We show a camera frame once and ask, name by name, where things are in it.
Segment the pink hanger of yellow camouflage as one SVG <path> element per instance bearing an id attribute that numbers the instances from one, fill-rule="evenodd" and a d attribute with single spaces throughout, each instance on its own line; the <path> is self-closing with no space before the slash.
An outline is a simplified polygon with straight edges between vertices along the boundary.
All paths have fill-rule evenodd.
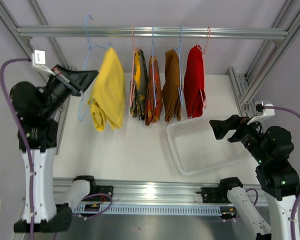
<path id="1" fill-rule="evenodd" d="M 134 75 L 135 75 L 135 58 L 136 54 L 139 52 L 139 47 L 135 47 L 134 41 L 134 26 L 131 26 L 131 40 L 132 40 L 132 49 L 133 49 L 133 58 L 132 58 L 132 71 L 131 71 L 131 80 L 130 80 L 130 94 L 129 94 L 129 106 L 133 106 L 133 99 L 135 94 L 136 84 L 134 83 Z"/>

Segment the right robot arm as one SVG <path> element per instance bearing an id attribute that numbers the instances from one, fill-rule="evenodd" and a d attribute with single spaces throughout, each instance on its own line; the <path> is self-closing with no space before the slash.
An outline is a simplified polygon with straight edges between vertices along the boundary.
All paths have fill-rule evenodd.
<path id="1" fill-rule="evenodd" d="M 226 120 L 210 120 L 214 136 L 222 140 L 229 131 L 233 135 L 230 143 L 241 143 L 258 163 L 256 178 L 265 193 L 270 214 L 267 224 L 248 201 L 246 191 L 238 177 L 221 179 L 218 198 L 230 202 L 257 240 L 298 240 L 298 217 L 294 206 L 300 194 L 300 178 L 288 159 L 294 150 L 291 133 L 271 126 L 262 130 L 260 122 L 248 117 L 232 115 Z"/>

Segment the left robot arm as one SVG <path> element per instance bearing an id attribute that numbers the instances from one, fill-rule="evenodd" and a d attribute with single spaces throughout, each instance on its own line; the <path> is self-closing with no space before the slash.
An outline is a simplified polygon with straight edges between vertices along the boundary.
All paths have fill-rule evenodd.
<path id="1" fill-rule="evenodd" d="M 20 127 L 17 136 L 26 174 L 25 208 L 21 220 L 13 226 L 15 233 L 65 232 L 80 201 L 97 197 L 94 177 L 80 175 L 73 179 L 60 203 L 55 203 L 53 166 L 59 124 L 53 115 L 70 96 L 80 97 L 98 74 L 97 70 L 76 71 L 56 65 L 46 86 L 35 87 L 22 81 L 10 90 Z"/>

